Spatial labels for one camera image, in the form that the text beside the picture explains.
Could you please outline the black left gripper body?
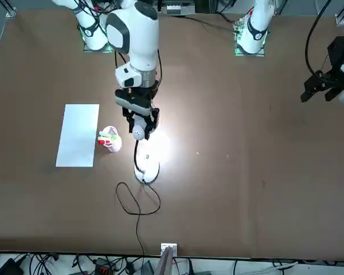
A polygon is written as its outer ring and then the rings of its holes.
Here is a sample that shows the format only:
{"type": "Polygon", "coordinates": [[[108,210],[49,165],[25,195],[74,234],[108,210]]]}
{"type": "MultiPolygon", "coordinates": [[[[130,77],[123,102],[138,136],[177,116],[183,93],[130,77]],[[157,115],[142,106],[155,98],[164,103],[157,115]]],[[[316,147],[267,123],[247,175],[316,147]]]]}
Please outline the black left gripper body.
{"type": "Polygon", "coordinates": [[[327,47],[331,69],[323,77],[332,84],[344,84],[344,36],[337,36],[327,47]]]}

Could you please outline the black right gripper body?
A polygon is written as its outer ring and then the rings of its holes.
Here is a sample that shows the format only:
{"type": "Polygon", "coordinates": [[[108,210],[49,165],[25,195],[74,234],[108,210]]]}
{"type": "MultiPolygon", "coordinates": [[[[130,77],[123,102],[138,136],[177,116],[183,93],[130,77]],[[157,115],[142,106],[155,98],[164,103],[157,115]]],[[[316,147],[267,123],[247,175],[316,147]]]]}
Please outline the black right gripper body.
{"type": "Polygon", "coordinates": [[[157,92],[158,89],[156,87],[133,87],[131,88],[131,103],[144,109],[149,109],[151,108],[151,102],[157,92]]]}

